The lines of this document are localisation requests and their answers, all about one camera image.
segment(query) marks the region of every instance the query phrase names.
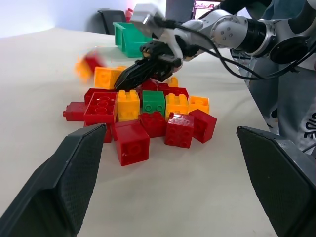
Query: pile of lego bricks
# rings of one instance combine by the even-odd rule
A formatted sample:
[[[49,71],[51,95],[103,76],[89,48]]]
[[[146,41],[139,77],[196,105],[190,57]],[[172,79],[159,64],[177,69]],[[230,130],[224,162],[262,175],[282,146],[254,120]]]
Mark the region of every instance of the pile of lego bricks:
[[[71,102],[63,116],[84,126],[105,123],[104,143],[114,139],[122,166],[147,160],[151,138],[180,148],[190,148],[192,138],[209,141],[217,119],[209,114],[208,98],[189,96],[177,84],[176,78],[150,79],[130,91],[90,88],[84,102]]]

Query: white table surface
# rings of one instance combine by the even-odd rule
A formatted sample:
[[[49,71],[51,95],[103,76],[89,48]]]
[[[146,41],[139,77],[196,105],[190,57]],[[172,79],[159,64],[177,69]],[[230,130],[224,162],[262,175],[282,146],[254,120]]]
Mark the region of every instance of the white table surface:
[[[74,73],[95,46],[111,65],[131,65],[113,36],[52,29],[0,39],[0,214],[63,138],[81,128],[62,112],[83,101],[88,85]],[[228,50],[221,50],[229,56]],[[103,147],[94,193],[78,237],[276,237],[251,186],[237,127],[263,130],[243,80],[201,55],[176,73],[189,94],[210,98],[213,139],[190,149],[151,140],[150,159],[121,167]]]

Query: orange lego brick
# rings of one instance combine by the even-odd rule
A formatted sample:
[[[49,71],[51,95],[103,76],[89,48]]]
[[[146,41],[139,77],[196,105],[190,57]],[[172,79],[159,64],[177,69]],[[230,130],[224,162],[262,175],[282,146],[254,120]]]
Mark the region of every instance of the orange lego brick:
[[[168,85],[169,87],[179,87],[178,79],[176,77],[172,77]]]
[[[94,86],[102,87],[108,90],[114,89],[114,84],[125,67],[103,68],[96,67],[94,72]]]
[[[187,115],[188,108],[188,99],[184,94],[179,96],[169,94],[166,96],[166,119],[169,119],[171,112]]]
[[[90,70],[89,65],[84,61],[80,60],[75,66],[76,74],[82,79],[83,82],[87,83],[92,77],[93,73]]]
[[[140,114],[140,99],[136,90],[118,92],[118,120],[119,122],[137,120]]]
[[[189,112],[201,110],[209,114],[209,99],[206,97],[192,96],[189,97]]]

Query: person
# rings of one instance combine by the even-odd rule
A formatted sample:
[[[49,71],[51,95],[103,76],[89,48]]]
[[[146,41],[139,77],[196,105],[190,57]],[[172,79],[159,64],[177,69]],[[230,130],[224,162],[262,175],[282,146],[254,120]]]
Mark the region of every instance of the person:
[[[306,0],[224,0],[215,9],[237,14],[255,2],[266,8],[262,19],[296,17]],[[254,71],[262,76],[276,72],[287,65],[278,65],[269,58],[256,59]],[[288,72],[272,80],[253,80],[249,90],[262,116],[269,121],[277,109],[279,134],[294,142],[300,150],[316,142],[316,72],[312,55],[300,64],[297,72]]]

